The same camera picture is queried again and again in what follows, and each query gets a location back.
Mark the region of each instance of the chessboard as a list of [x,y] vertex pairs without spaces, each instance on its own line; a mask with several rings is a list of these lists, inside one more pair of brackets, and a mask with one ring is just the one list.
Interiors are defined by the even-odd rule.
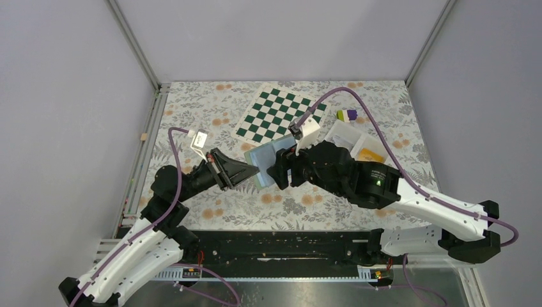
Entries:
[[[290,134],[288,125],[302,116],[316,102],[315,98],[288,89],[264,83],[256,92],[231,136],[246,143],[260,146]],[[313,113],[320,123],[329,108],[321,103]]]

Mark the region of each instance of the gray wall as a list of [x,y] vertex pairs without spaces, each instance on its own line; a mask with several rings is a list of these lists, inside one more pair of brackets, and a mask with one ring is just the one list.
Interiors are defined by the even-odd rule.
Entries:
[[538,0],[459,1],[411,88],[442,190],[499,202],[520,231],[480,266],[491,306],[542,304],[540,12]]
[[0,306],[56,290],[111,235],[152,89],[103,1],[0,8]]
[[446,0],[119,0],[162,82],[404,79]]

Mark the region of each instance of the purple cable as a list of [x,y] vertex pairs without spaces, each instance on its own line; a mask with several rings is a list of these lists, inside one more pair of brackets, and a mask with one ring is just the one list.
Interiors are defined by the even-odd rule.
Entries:
[[[433,291],[433,290],[429,290],[429,289],[424,289],[424,288],[421,288],[421,287],[417,287],[417,286],[414,286],[411,282],[410,282],[410,279],[408,279],[408,275],[407,275],[407,255],[408,254],[405,254],[403,256],[403,274],[405,275],[405,280],[406,280],[406,283],[408,283],[408,286],[405,286],[405,287],[410,287],[412,289],[412,292],[414,292],[414,294],[424,303],[430,305],[430,306],[434,306],[434,307],[446,307],[448,306],[448,301],[446,301],[446,299],[444,298],[444,296],[440,295],[439,293]],[[429,291],[431,292],[432,294],[435,294],[436,296],[438,296],[439,299],[441,299],[443,302],[444,302],[444,305],[436,305],[436,304],[433,304],[431,302],[429,302],[428,300],[426,300],[420,293],[418,293],[418,291],[416,291],[416,288],[420,289],[420,290],[425,290],[425,291]]]
[[198,291],[198,290],[195,290],[195,289],[192,289],[190,287],[183,287],[181,286],[181,289],[185,289],[185,290],[188,290],[192,293],[195,293],[195,294],[198,294],[198,295],[201,295],[203,297],[206,297],[208,299],[211,299],[217,303],[220,303],[220,304],[224,304],[224,305],[227,305],[227,306],[233,306],[233,307],[236,307],[236,306],[240,306],[241,305],[241,299],[239,298],[239,294],[237,294],[237,292],[235,292],[235,289],[222,277],[220,277],[217,273],[211,271],[210,269],[207,269],[207,268],[204,268],[204,267],[200,267],[198,265],[193,265],[193,264],[174,264],[173,266],[182,266],[182,267],[191,267],[193,269],[198,269],[198,270],[202,270],[204,272],[207,272],[209,274],[211,274],[212,276],[215,276],[216,278],[218,278],[223,284],[225,284],[226,287],[229,288],[229,290],[231,291],[231,293],[233,293],[233,296],[235,296],[235,300],[237,301],[236,304],[234,303],[229,303],[229,302],[226,302],[226,301],[223,301],[221,299],[218,299],[214,296],[211,296],[207,293],[204,293],[204,292],[201,292],[201,291]]
[[[123,251],[134,240],[136,240],[142,234],[147,232],[149,229],[152,229],[156,225],[158,225],[161,221],[163,221],[171,213],[173,208],[175,208],[175,205],[177,204],[179,196],[181,195],[182,171],[181,171],[181,161],[179,160],[179,152],[178,152],[177,148],[175,147],[175,142],[173,141],[173,131],[180,131],[180,132],[184,132],[184,133],[188,134],[188,130],[182,129],[182,128],[177,128],[177,127],[170,127],[169,130],[167,131],[167,135],[169,136],[169,145],[171,146],[171,151],[173,152],[173,157],[175,158],[175,164],[177,166],[177,177],[178,177],[177,191],[175,192],[175,197],[173,198],[173,201],[171,202],[171,205],[169,206],[169,208],[167,208],[166,212],[164,214],[162,214],[162,216],[160,216],[156,221],[154,221],[151,225],[143,228],[141,231],[137,232],[135,235],[131,236],[127,240],[128,243],[122,244],[115,252],[113,252],[113,254],[111,254],[111,256],[106,261],[104,261],[104,263],[90,277],[91,281],[96,279],[100,275],[100,273],[105,269],[105,267],[107,267],[107,265],[109,265],[109,263],[111,263],[111,261],[113,261],[113,259],[115,259],[117,257],[117,255],[120,254],[121,251]],[[79,298],[81,297],[83,292],[85,292],[85,290],[90,286],[90,283],[91,282],[88,281],[78,291],[78,293],[75,295],[74,299],[70,303],[70,307],[75,306],[75,303],[77,302],[77,300],[79,300]]]
[[[433,200],[435,203],[438,203],[440,205],[443,205],[445,206],[446,208],[448,209],[451,209],[451,210],[454,210],[454,211],[457,211],[459,213],[462,213],[462,214],[465,214],[466,216],[470,216],[470,217],[474,217],[474,218],[478,218],[478,214],[474,213],[474,212],[471,212],[471,211],[467,211],[465,209],[461,209],[461,208],[458,208],[458,207],[455,207],[454,205],[452,205],[451,203],[448,203],[444,200],[441,200],[440,198],[434,198],[434,197],[430,197],[430,194],[427,193],[426,191],[424,191],[421,187],[419,187],[411,178],[410,176],[408,175],[407,171],[405,171],[405,169],[401,166],[401,164],[399,163],[399,161],[397,160],[397,158],[395,157],[395,155],[392,153],[391,151],[391,148],[389,147],[389,145],[387,144],[386,142],[386,139],[384,138],[384,134],[382,133],[382,131],[380,130],[380,128],[378,128],[378,124],[376,122],[376,120],[373,118],[373,115],[371,115],[371,113],[369,112],[369,109],[367,108],[367,106],[365,105],[365,103],[363,103],[363,100],[361,100],[361,97],[358,96],[358,94],[349,89],[349,88],[345,88],[345,87],[341,87],[341,88],[334,88],[333,90],[330,90],[328,91],[326,94],[324,94],[324,96],[320,97],[320,99],[318,99],[314,105],[312,107],[310,107],[306,112],[305,114],[303,114],[303,116],[301,116],[301,119],[296,123],[296,127],[299,128],[301,127],[301,125],[303,124],[303,122],[309,117],[310,114],[312,114],[314,112],[314,110],[316,110],[316,108],[318,107],[319,104],[321,104],[322,101],[324,101],[327,97],[337,93],[338,91],[347,91],[348,93],[350,93],[352,96],[354,96],[354,98],[359,102],[359,104],[361,105],[361,108],[363,108],[363,111],[365,111],[365,113],[367,114],[367,116],[369,117],[369,120],[371,120],[371,123],[373,124],[373,126],[375,127],[375,130],[376,130],[376,133],[378,134],[378,137],[380,138],[380,141],[382,142],[382,144],[384,145],[384,147],[386,148],[386,151],[388,152],[388,154],[390,155],[390,158],[393,160],[393,163],[396,165],[396,167],[399,169],[399,171],[401,172],[401,174],[403,175],[403,177],[405,178],[406,182],[408,182],[408,184],[414,189],[416,190],[418,193],[420,193],[421,195],[423,195],[425,198],[431,198],[431,200]],[[512,232],[513,232],[513,236],[512,236],[512,239],[506,241],[505,243],[502,243],[500,246],[501,247],[504,247],[504,246],[508,246],[514,242],[516,242],[520,236],[520,233],[519,231],[512,225],[506,223],[506,222],[503,222],[503,221],[500,221],[498,219],[494,219],[492,217],[489,217],[489,216],[480,216],[479,217],[480,219],[483,219],[485,221],[489,221],[489,222],[492,222],[492,223],[495,223],[495,224],[499,224],[505,228],[508,228],[510,229]]]

